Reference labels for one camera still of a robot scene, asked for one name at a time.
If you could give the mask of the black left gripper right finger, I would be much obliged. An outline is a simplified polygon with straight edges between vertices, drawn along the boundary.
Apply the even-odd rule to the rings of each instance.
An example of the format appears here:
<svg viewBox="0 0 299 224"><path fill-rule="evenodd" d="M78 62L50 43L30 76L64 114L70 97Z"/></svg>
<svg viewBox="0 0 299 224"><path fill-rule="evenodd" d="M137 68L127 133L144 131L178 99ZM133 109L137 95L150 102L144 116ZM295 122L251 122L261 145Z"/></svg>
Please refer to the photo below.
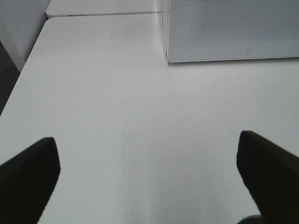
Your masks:
<svg viewBox="0 0 299 224"><path fill-rule="evenodd" d="M236 165L265 223L299 222L297 156L253 131L242 131Z"/></svg>

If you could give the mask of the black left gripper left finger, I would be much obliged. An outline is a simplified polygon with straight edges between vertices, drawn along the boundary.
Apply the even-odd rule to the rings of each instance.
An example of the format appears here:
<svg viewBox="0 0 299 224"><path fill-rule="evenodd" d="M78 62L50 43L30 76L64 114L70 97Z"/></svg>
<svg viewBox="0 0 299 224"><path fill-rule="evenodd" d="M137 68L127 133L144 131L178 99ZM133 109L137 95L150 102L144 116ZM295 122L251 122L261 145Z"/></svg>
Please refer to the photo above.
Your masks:
<svg viewBox="0 0 299 224"><path fill-rule="evenodd" d="M36 224L54 191L61 167L52 137L42 138L0 167L0 222Z"/></svg>

